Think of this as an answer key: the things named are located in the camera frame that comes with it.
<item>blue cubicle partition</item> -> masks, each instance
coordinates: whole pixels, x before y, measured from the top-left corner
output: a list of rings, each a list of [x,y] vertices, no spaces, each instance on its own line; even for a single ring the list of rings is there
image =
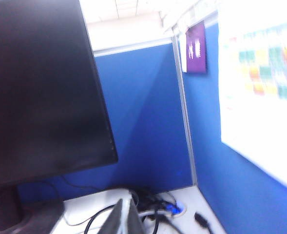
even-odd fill
[[[117,164],[66,175],[100,189],[132,184],[157,192],[192,185],[172,44],[96,58],[116,142]],[[94,192],[48,180],[65,199]],[[24,202],[52,198],[47,184],[19,187]]]
[[[287,234],[287,188],[221,142],[217,24],[206,41],[208,73],[183,74],[199,188],[228,234]]]

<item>white desk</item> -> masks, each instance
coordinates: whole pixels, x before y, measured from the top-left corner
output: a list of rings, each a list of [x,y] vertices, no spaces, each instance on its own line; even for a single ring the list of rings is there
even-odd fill
[[[214,234],[226,234],[197,187],[175,190],[172,191],[172,194],[178,201],[187,206],[185,214],[172,220],[173,224],[175,224],[184,234],[209,234],[207,230],[202,229],[194,221],[195,212],[199,212],[209,221]],[[131,195],[127,190],[117,189],[67,200],[64,202],[64,216],[71,224],[80,223],[94,215],[99,210],[117,203],[120,198],[130,197]],[[105,221],[109,213],[110,211],[107,211],[97,217],[91,225],[88,234],[97,234],[99,227]],[[61,219],[51,234],[81,234],[84,232],[86,225],[87,223],[76,227],[70,227],[65,223],[64,219]],[[147,233],[152,233],[154,223],[151,221],[145,221],[145,226],[148,230]],[[176,232],[167,225],[160,224],[157,234],[176,234]]]

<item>computer monitor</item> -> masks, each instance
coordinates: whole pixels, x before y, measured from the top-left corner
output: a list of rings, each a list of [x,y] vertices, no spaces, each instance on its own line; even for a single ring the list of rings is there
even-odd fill
[[[0,190],[10,191],[0,204],[5,213],[19,206],[17,184],[115,162],[79,0],[0,0]]]

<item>white poster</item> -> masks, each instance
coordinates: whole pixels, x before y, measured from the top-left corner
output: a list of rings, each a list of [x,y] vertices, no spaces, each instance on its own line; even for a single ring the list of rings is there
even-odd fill
[[[221,140],[287,186],[287,0],[221,0]]]

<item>purple poster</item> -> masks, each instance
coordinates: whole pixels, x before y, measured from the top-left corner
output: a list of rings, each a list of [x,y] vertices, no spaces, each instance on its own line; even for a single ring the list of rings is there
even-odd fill
[[[187,72],[206,72],[206,41],[204,22],[186,32]]]

